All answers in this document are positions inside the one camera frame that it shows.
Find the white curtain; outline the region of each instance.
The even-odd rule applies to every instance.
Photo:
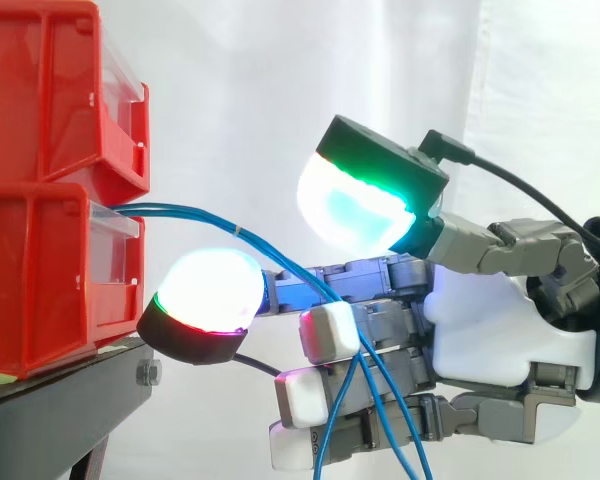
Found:
[[[600,136],[575,118],[588,113],[600,127],[600,58],[590,55],[600,49],[593,42],[600,17],[589,16],[600,2],[571,3],[577,13],[562,17],[556,12],[568,7],[557,0],[99,1],[111,37],[151,90],[147,198],[225,216],[305,265],[350,260],[325,245],[295,205],[298,175],[336,113],[407,146],[429,128],[462,137],[468,118],[466,139],[485,156],[536,182],[580,219],[600,213],[600,148],[587,148]],[[583,23],[592,40],[586,47],[576,33]],[[577,91],[577,108],[552,103],[556,88],[569,100]],[[585,130],[593,136],[577,141]],[[543,213],[495,179],[447,169],[454,175],[447,208],[451,200],[455,211],[484,223]],[[572,196],[582,175],[596,180],[586,192],[597,195],[599,208]],[[161,220],[148,222],[147,242],[146,298],[185,252],[245,248],[209,227]],[[294,316],[257,319],[241,351],[283,370],[306,365]],[[237,364],[163,362],[152,398],[112,434],[103,479],[310,478],[270,468],[267,427],[278,418],[271,378]],[[600,449],[596,415],[587,412],[577,434],[593,437],[587,452]],[[437,479],[588,478],[593,459],[563,456],[570,445],[582,447],[577,435],[569,437],[576,443],[537,449],[457,437],[427,452]],[[417,464],[413,448],[405,451]],[[402,476],[390,451],[356,455],[324,472],[333,479]]]

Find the stacked plastic bins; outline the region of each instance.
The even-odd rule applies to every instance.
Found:
[[[87,1],[0,0],[0,381],[95,354],[142,313],[148,90]]]

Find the gray plastic link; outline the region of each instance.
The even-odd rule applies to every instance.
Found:
[[[428,262],[409,255],[369,258],[308,270],[350,303],[381,298],[422,300],[432,284]],[[264,275],[267,292],[258,312],[260,315],[306,310],[325,303],[324,298],[286,270],[278,274],[264,272]]]
[[[443,414],[439,405],[448,406],[448,402],[444,398],[424,394],[405,398],[405,402],[422,440],[440,441],[448,436],[444,434],[441,427]],[[384,404],[384,407],[398,444],[400,446],[407,445],[411,442],[411,432],[404,421],[398,403],[389,401]],[[311,428],[314,460],[323,436],[324,425]],[[325,455],[325,465],[347,460],[356,453],[373,452],[385,448],[391,448],[391,445],[375,407],[370,407],[347,418],[339,417],[336,420],[331,443]]]
[[[411,395],[435,385],[435,380],[429,376],[427,361],[423,358],[420,349],[407,348],[393,350],[381,354],[381,358],[403,395]],[[333,401],[342,387],[349,364],[349,361],[344,361],[334,363],[330,366],[319,367],[329,408],[333,405]],[[385,398],[387,399],[394,398],[389,385],[378,367],[373,363],[370,363],[370,367],[380,395],[386,396]],[[369,390],[369,385],[362,370],[358,369],[354,374],[349,391],[342,402],[339,414],[341,416],[348,415],[373,405],[374,401]]]

